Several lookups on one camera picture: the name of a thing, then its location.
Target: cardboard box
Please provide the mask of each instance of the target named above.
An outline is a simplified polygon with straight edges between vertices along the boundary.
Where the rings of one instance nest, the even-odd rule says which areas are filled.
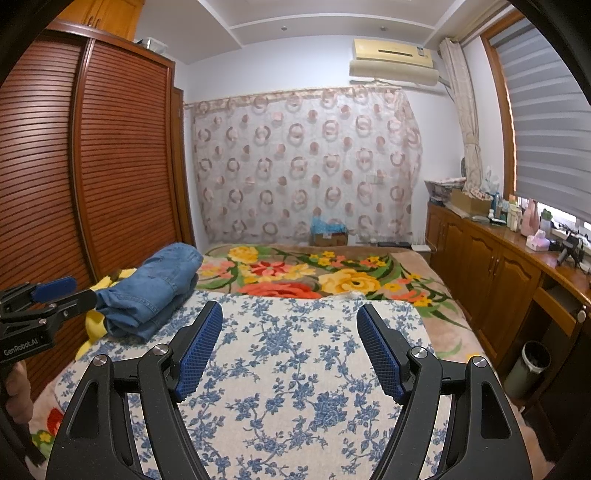
[[[461,190],[452,190],[452,205],[470,215],[488,216],[491,204],[491,200],[473,199]]]
[[[346,247],[349,243],[349,232],[317,233],[312,235],[313,247]]]

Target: air conditioner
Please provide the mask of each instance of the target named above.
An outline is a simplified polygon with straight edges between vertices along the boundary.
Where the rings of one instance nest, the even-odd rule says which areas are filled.
[[[355,40],[355,59],[395,61],[433,68],[430,50],[384,40]]]
[[[439,72],[431,51],[383,40],[355,40],[355,59],[349,65],[353,77],[394,80],[435,86]]]

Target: window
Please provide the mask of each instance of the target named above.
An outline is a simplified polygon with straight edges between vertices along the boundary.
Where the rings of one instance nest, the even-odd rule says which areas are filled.
[[[505,196],[535,198],[556,221],[591,231],[591,106],[521,14],[502,19],[482,40],[501,109]]]

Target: human hand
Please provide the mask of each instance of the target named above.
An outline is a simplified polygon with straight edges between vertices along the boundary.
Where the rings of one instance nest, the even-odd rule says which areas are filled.
[[[6,402],[6,411],[14,423],[28,423],[33,417],[33,401],[25,362],[14,365],[4,384],[10,397]]]

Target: pink bottle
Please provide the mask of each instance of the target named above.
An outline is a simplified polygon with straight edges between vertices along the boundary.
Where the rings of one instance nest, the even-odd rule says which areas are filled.
[[[540,216],[538,215],[538,202],[529,199],[525,213],[523,214],[523,223],[521,224],[521,235],[535,235],[540,229]]]

